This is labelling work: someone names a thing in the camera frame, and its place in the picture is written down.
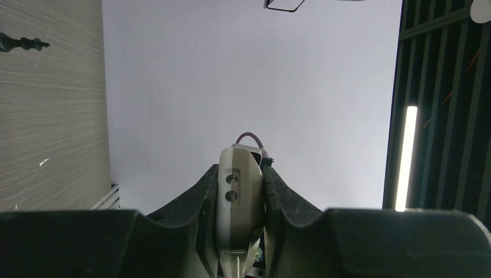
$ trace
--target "black slatted wall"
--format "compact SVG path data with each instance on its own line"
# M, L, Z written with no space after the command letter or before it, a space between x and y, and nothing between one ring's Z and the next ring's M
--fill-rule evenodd
M405 111L417 105L408 207L458 209L491 228L491 25L470 0L404 0L384 207L394 207Z

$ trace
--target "fluorescent light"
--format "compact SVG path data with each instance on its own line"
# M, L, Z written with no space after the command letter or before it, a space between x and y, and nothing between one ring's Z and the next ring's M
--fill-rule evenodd
M406 209L408 196L409 173L411 172L411 156L413 155L414 133L416 128L417 107L409 106L406 112L406 125L402 140L401 165L399 168L399 181L397 182L397 195L395 197L395 210Z

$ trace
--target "black vertical slat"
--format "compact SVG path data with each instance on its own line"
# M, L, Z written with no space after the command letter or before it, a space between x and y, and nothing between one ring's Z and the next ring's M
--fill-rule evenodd
M430 0L430 12L428 13L428 21L431 21L435 18L435 7L436 0Z
M421 7L419 8L419 18L418 21L415 22L416 25L424 24L428 22L429 12L430 12L430 1L425 0L421 1Z
M415 67L415 60L416 60L416 38L412 38L411 39L411 52L409 54L409 67L408 67L408 80L407 80L407 83L406 83L406 97L404 99L404 107L401 107L401 111L404 112L404 118L403 118L403 121L402 121L402 126L405 126L405 122L406 122L406 116L407 116L407 108L408 106L411 105L411 91L412 91L412 85L413 85L413 73L414 73L414 67ZM401 148L398 148L397 151L399 152L399 157L402 156L402 143L403 143L403 140L404 140L404 129L401 129L401 136L400 136L400 139L401 139L401 142L400 142L400 146ZM397 164L397 165L394 165L394 167L397 167L397 177L399 177L399 170L400 170L400 163ZM395 184L397 185L395 188L395 192L394 192L394 198L395 196L397 195L397 188L398 188L398 179L395 180ZM411 190L410 184L408 183L408 194L409 194L409 191ZM406 199L406 206L408 206L408 202L409 202L409 198Z
M445 16L446 0L436 0L435 2L435 19Z
M417 0L409 0L405 1L407 2L407 8L405 10L407 11L407 16L406 16L406 25L404 25L404 30L411 30L413 27L417 25L417 21L415 21L415 16L416 16L416 4Z
M452 12L464 8L466 5L465 0L452 0L451 2L452 2Z
M436 122L438 117L438 110L440 108L440 91L442 85L442 77L444 71L444 59L445 59L445 51L447 45L447 37L448 37L448 26L445 26L442 30L442 38L440 41L440 50L438 53L438 65L437 65L437 75L435 79L435 90L433 94L433 104L431 106L431 120L430 120L430 131L428 132L428 143L426 145L426 155L424 158L424 169L423 169L423 179L421 184L421 195L420 195L420 206L421 208L425 208L426 203L426 193L428 184L430 183L430 169L433 162L433 143L435 137L435 129Z
M390 131L389 131L389 146L387 147L387 163L386 163L386 171L385 171L385 181L384 181L384 195L383 195L383 204L384 207L393 207L394 205L394 193L395 186L393 182L393 167L395 167L395 163L393 163L392 157L393 149L394 149L394 133L396 126L396 116L398 111L398 99L399 99L399 88L401 86L401 75L402 75L402 61L404 56L404 42L399 43L399 49L397 51L397 66L395 68L395 81L394 81L394 93L392 96L392 112L390 115Z
M408 7L409 0L404 0L402 2L401 32L406 30L406 25L408 23Z
M452 85L452 98L450 99L450 108L448 113L446 132L445 132L445 143L444 150L442 155L442 164L440 168L440 177L438 179L438 190L437 190L437 199L435 208L440 209L442 207L442 199L444 196L445 189L445 180L448 169L448 160L450 156L450 146L452 145L452 136L453 136L453 124L455 122L455 113L457 108L457 102L459 99L459 94L465 93L461 92L461 87L463 82L463 74L464 74L464 54L467 42L467 30L468 30L468 20L464 20L460 27L460 37L459 37L459 47L457 50L457 60L455 64L455 73L453 77L453 85Z
M416 0L416 13L415 13L414 26L417 26L419 24L419 17L421 14L421 1L422 0Z
M410 105L411 100L411 86L413 83L413 72L416 60L416 38L411 39L411 52L409 54L409 69L408 69L408 81L406 83L406 97L404 100L404 115L406 114L406 109Z
M446 0L445 14L449 14L452 11L452 0Z
M477 218L483 221L486 217L486 209L489 204L491 188L491 137L488 143L488 154L486 155L486 164L484 166L484 175L482 177L481 194L479 196L479 203L477 208Z
M462 203L464 200L464 192L466 189L467 182L467 174L469 170L469 163L471 159L471 148L472 142L474 140L474 133L476 128L476 119L479 108L479 99L481 98L482 93L482 84L485 78L489 78L489 76L485 76L485 68L486 68L486 58L488 55L488 46L489 46L489 29L486 26L482 29L481 35L481 47L479 51L479 57L477 59L475 79L474 79L474 87L472 89L472 99L471 106L469 110L469 118L467 120L467 131L466 131L466 139L464 140L464 151L462 156L462 163L460 165L460 175L459 175L459 184L457 186L457 196L455 198L455 208L458 210L462 209Z
M413 156L411 160L411 174L409 175L409 191L408 191L408 207L417 207L419 205L419 196L421 191L421 184L417 182L415 177L416 168L418 166L417 158L422 150L422 140L421 136L421 121L423 115L423 100L425 92L427 89L428 80L428 67L430 59L430 47L431 47L431 33L426 33L424 39L424 50L423 50L423 62L421 67L420 85L417 97L417 117L416 117L416 128L415 137L413 142Z

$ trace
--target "white ceiling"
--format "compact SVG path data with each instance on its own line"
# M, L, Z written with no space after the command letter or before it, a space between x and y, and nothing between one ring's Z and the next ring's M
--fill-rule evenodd
M170 202L243 131L315 206L382 206L401 0L102 4L122 207Z

